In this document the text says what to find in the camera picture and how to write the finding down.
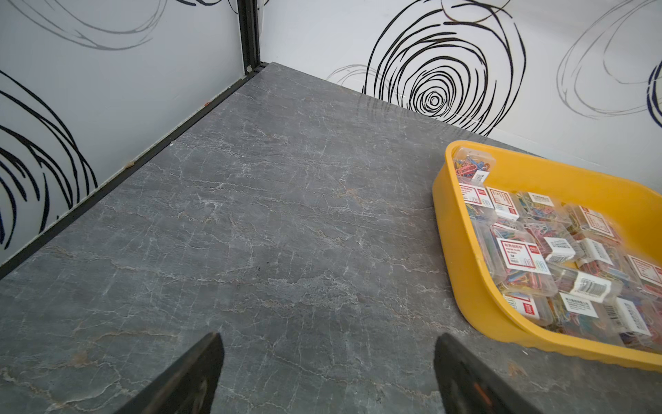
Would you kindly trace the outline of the yellow plastic storage tray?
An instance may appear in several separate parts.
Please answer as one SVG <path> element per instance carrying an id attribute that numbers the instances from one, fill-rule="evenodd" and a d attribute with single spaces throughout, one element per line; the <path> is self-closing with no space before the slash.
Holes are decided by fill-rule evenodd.
<path id="1" fill-rule="evenodd" d="M 529 322 L 501 295 L 489 275 L 453 168 L 460 148 L 484 151 L 496 162 L 489 183 L 505 190 L 533 190 L 603 213 L 629 248 L 661 261 L 661 196 L 629 179 L 471 141 L 453 141 L 434 180 L 434 211 L 453 296 L 479 332 L 504 343 L 586 360 L 659 372 L 661 356 L 566 336 Z"/>

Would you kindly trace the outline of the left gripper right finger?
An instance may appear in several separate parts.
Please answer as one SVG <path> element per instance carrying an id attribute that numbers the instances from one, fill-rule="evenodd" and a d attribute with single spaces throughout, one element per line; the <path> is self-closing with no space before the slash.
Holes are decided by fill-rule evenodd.
<path id="1" fill-rule="evenodd" d="M 434 372 L 447 413 L 538 413 L 454 336 L 438 336 Z"/>

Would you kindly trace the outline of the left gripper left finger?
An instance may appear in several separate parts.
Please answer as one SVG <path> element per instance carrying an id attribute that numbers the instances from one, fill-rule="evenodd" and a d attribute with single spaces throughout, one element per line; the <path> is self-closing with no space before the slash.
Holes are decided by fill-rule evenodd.
<path id="1" fill-rule="evenodd" d="M 210 413 L 224 363 L 218 332 L 210 332 L 117 411 Z"/>

